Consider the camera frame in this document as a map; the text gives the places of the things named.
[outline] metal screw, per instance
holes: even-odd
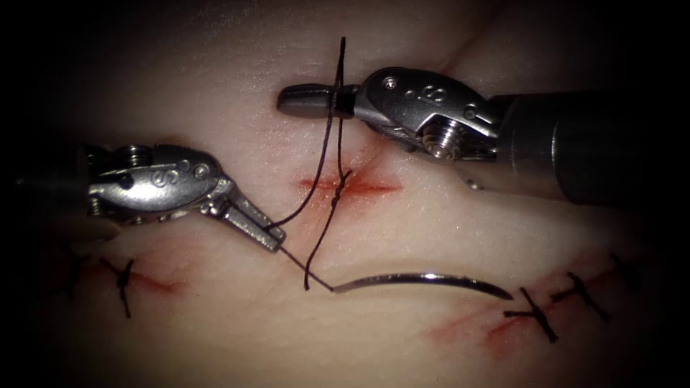
[[[383,86],[388,89],[389,91],[395,89],[397,86],[397,78],[396,77],[386,77],[383,80]]]
[[[477,110],[473,106],[465,108],[465,119],[474,120],[477,117]]]
[[[198,180],[205,180],[210,172],[208,166],[204,163],[200,163],[194,167],[194,177]]]
[[[433,157],[454,160],[460,157],[461,127],[456,121],[447,125],[434,124],[424,129],[422,144]]]

